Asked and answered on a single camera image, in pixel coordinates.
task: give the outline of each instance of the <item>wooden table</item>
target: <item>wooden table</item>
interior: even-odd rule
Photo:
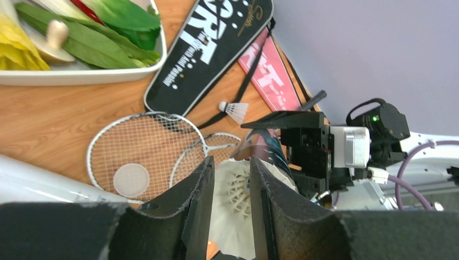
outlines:
[[[195,1],[155,2],[170,46]],[[199,125],[218,113],[218,103],[235,97],[244,76],[236,63],[188,118]],[[144,111],[143,94],[152,77],[91,86],[0,86],[0,154],[90,184],[85,160],[90,140],[110,122]],[[246,122],[270,112],[251,85],[242,102],[250,103]],[[226,117],[202,132],[229,132],[242,137],[246,130]],[[212,255],[213,251],[211,244],[208,253]]]

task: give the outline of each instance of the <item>racket strings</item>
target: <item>racket strings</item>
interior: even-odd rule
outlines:
[[[185,121],[168,115],[167,118],[140,116],[123,121],[105,131],[94,143],[91,150],[91,170],[99,186],[117,193],[113,185],[115,172],[128,163],[140,164],[150,175],[147,190],[137,200],[150,200],[169,188],[169,176],[182,153],[200,135]],[[188,155],[184,162],[194,167],[204,159],[204,152]],[[194,168],[184,168],[190,174]]]
[[[182,159],[179,159],[177,162],[176,169],[174,169],[171,173],[169,187],[172,187],[182,181],[197,167],[200,163],[199,159],[202,156],[201,153],[204,150],[204,146],[208,147],[207,155],[214,156],[215,165],[218,165],[220,162],[230,157],[239,141],[240,139],[234,135],[215,133],[204,137],[204,145],[202,142],[195,142],[191,147],[184,151]]]

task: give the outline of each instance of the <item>badminton racket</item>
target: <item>badminton racket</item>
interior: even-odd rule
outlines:
[[[240,140],[239,137],[228,133],[207,135],[204,137],[204,144],[200,139],[196,140],[180,155],[180,158],[174,165],[169,179],[169,188],[187,177],[184,174],[193,170],[189,168],[191,164],[188,160],[200,158],[203,146],[207,145],[208,155],[214,156],[215,165],[218,165],[220,162],[230,158]]]
[[[182,116],[134,114],[96,134],[88,147],[87,171],[94,186],[130,203],[143,203],[169,188],[171,173],[174,180],[182,180],[209,151],[220,147],[209,147],[198,128]]]

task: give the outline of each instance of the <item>shuttlecock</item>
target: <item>shuttlecock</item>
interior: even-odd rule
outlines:
[[[221,102],[218,104],[218,109],[228,114],[232,119],[241,125],[244,122],[244,117],[247,113],[248,103]]]
[[[277,167],[264,162],[270,172],[293,190],[296,186]],[[250,161],[229,159],[215,168],[209,239],[226,255],[255,258],[250,203]]]

